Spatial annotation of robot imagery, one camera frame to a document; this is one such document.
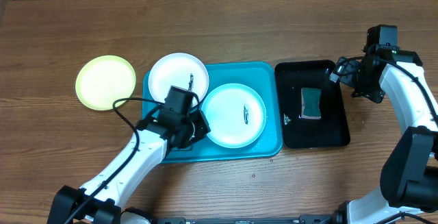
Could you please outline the light blue round plate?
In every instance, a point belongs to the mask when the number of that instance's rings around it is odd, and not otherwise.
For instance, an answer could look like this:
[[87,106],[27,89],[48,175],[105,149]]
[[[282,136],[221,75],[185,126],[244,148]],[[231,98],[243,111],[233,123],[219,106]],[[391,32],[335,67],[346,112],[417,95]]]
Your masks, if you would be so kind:
[[239,149],[255,142],[266,125],[266,106],[261,96],[243,84],[223,84],[204,99],[201,110],[215,144]]

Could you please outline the white round plate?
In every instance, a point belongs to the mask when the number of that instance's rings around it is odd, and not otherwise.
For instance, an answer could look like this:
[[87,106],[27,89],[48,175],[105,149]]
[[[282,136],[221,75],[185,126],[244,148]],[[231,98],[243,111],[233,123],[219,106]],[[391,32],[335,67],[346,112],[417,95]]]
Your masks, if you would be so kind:
[[188,53],[171,53],[162,57],[149,73],[149,92],[155,101],[164,102],[171,86],[192,91],[202,101],[209,88],[206,66]]

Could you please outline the green scouring sponge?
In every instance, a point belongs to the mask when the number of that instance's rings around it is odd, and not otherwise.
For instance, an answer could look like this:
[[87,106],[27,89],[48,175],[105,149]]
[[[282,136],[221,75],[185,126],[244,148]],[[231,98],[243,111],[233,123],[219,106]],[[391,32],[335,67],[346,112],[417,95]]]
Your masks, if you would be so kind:
[[301,115],[302,119],[321,119],[320,111],[321,90],[318,88],[301,89]]

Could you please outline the yellow-green rimmed plate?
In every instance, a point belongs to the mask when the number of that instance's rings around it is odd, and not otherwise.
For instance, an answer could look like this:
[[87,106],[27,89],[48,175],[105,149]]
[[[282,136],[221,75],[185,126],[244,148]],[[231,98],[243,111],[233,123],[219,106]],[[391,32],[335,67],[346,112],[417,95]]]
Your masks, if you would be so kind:
[[85,64],[77,75],[75,92],[87,108],[111,110],[113,103],[130,97],[136,87],[136,72],[124,58],[102,55]]

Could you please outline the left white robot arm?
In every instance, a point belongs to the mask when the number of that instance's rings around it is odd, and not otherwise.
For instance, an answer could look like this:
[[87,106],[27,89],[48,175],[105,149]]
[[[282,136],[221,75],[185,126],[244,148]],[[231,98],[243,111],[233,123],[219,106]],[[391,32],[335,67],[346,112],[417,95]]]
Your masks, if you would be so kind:
[[78,189],[63,186],[56,193],[48,223],[122,223],[122,208],[146,175],[172,149],[192,148],[210,132],[202,111],[177,112],[161,105],[132,128],[127,146],[97,176]]

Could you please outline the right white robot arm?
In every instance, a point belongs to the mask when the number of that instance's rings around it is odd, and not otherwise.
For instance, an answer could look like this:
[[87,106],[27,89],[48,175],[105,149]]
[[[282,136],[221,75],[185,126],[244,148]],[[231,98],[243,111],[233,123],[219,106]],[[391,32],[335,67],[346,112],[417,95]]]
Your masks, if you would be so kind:
[[392,223],[437,211],[437,102],[413,51],[377,49],[340,58],[331,78],[354,88],[354,97],[386,94],[396,113],[401,139],[384,164],[380,183],[360,199],[340,205],[332,223]]

